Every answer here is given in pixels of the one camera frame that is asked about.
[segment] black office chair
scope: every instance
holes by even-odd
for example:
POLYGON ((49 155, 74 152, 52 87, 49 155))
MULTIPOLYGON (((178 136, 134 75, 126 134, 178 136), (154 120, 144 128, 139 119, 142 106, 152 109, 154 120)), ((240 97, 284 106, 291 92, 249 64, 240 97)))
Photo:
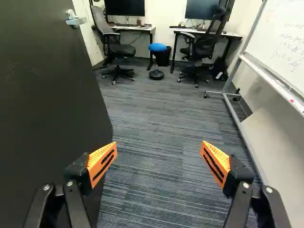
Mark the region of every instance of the black office chair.
POLYGON ((194 79, 194 86, 196 88, 199 87, 197 72, 201 68, 201 64, 196 66, 195 63, 203 58, 212 59, 214 46, 218 42, 226 24, 223 20, 224 16, 224 12, 214 15, 208 30, 200 38, 196 38, 188 32, 181 32, 185 37, 186 43, 189 44, 189 47, 180 49, 180 52, 185 54, 182 59, 191 61, 192 65, 186 66, 180 71, 177 82, 181 82, 183 78, 190 76, 194 79))
MULTIPOLYGON (((102 67, 103 69, 108 67, 109 64, 117 58, 133 57, 136 53, 136 49, 128 44, 121 44, 119 41, 120 33, 114 32, 114 30, 105 21, 103 10, 98 6, 91 5, 91 12, 93 16, 94 23, 97 27, 97 32, 100 36, 101 42, 104 45, 104 55, 107 56, 102 67)), ((121 69, 119 65, 112 71, 102 72, 102 77, 106 78, 107 75, 113 75, 112 84, 117 84, 117 77, 119 75, 124 75, 135 81, 133 77, 133 69, 121 69)))

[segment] monitor screen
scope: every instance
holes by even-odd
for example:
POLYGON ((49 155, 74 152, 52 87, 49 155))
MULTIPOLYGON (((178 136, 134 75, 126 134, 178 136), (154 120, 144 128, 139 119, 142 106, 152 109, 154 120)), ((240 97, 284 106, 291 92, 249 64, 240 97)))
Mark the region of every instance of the monitor screen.
POLYGON ((104 0, 107 15, 144 16, 144 0, 104 0))
POLYGON ((187 19, 212 20, 213 15, 218 12, 219 0, 187 0, 187 19))

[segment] chair seat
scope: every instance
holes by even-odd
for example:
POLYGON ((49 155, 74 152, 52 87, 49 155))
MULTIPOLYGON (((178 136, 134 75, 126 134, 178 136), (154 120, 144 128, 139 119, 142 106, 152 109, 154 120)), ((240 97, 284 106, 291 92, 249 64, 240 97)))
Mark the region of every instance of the chair seat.
POLYGON ((115 53, 125 54, 126 56, 134 56, 136 49, 128 44, 110 44, 110 49, 115 53))
MULTIPOLYGON (((190 47, 184 47, 180 49, 180 52, 185 55, 190 55, 190 47)), ((213 49, 199 49, 199 52, 196 52, 194 56, 197 58, 207 58, 209 56, 212 56, 213 49)))

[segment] black door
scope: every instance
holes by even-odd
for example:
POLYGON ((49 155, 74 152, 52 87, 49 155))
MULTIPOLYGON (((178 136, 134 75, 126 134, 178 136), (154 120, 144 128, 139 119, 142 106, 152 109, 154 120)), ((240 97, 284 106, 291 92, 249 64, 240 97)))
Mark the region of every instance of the black door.
MULTIPOLYGON (((35 192, 111 142, 112 126, 72 0, 1 1, 0 226, 21 227, 35 192)), ((86 199, 93 219, 100 192, 86 199)))

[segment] desk leg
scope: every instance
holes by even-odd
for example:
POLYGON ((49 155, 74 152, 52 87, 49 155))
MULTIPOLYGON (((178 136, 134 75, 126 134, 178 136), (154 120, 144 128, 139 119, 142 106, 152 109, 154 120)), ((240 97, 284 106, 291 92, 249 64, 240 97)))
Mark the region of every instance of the desk leg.
POLYGON ((172 57, 172 64, 171 64, 171 70, 170 73, 172 74, 174 71, 174 64, 175 64, 175 53, 176 53, 176 46, 177 46, 177 37, 178 34, 175 33, 175 41, 174 41, 174 48, 173 48, 173 57, 172 57))
MULTIPOLYGON (((153 34, 150 34, 150 44, 153 43, 153 34)), ((150 52, 150 63, 147 67, 147 70, 150 70, 151 67, 153 66, 153 55, 152 55, 152 52, 150 52)))
POLYGON ((232 39, 228 38, 228 43, 227 43, 227 45, 225 47, 225 51, 224 51, 224 54, 223 54, 223 57, 222 57, 224 60, 226 60, 226 57, 227 57, 228 52, 229 52, 230 47, 231 47, 231 43, 232 43, 232 39))

